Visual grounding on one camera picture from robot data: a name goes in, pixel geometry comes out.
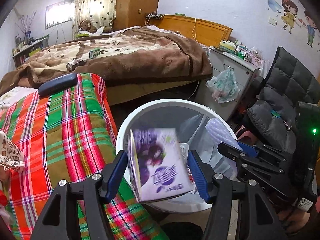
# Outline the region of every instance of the white trash can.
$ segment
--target white trash can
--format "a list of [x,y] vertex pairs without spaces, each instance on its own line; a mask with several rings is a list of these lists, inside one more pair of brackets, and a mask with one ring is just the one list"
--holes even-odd
[[[214,117],[219,118],[236,139],[236,135],[227,123],[206,106],[180,99],[152,101],[138,107],[124,120],[117,136],[116,153],[120,150],[127,151],[128,132],[130,129],[176,128],[179,141],[181,143],[189,142],[189,150],[196,150],[202,161],[208,162],[208,160],[205,160],[206,148],[204,146],[210,141],[210,138],[207,137],[208,133],[205,131],[205,125]],[[226,168],[226,165],[228,164],[224,158],[217,159],[217,167],[224,169],[224,172],[218,172],[228,176],[228,174],[232,173],[232,169],[229,165],[229,168]],[[124,178],[130,185],[128,167],[124,173]],[[186,193],[183,196],[148,203],[148,205],[170,213],[192,213],[206,210],[212,206],[205,203],[200,198],[199,193]]]

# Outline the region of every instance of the metal screw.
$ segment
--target metal screw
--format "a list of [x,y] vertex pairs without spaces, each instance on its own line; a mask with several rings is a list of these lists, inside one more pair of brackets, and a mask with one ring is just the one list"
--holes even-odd
[[101,175],[99,173],[93,174],[91,177],[93,180],[98,180],[101,178]]
[[257,185],[257,182],[254,179],[250,179],[249,180],[249,185],[250,186],[255,186],[255,185]]
[[222,179],[222,178],[223,178],[223,175],[222,175],[221,173],[216,173],[216,174],[214,175],[214,177],[215,177],[216,179]]
[[67,181],[65,179],[62,179],[59,181],[59,186],[64,186],[67,184]]

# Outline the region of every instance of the purple carton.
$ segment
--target purple carton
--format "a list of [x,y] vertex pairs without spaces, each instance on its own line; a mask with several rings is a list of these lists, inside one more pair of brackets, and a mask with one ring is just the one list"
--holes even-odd
[[129,169],[138,202],[154,202],[192,190],[175,129],[130,130]]

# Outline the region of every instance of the patterned paper bag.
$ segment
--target patterned paper bag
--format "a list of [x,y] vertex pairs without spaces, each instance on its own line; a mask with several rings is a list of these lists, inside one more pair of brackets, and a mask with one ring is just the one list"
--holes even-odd
[[0,164],[17,172],[23,171],[23,158],[22,151],[0,130]]

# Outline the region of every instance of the red bottle cap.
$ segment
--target red bottle cap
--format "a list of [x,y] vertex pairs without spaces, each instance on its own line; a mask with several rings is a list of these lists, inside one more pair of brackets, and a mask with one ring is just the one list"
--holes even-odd
[[7,197],[5,196],[5,194],[3,193],[2,190],[0,190],[0,205],[2,206],[6,206],[8,204],[8,199]]

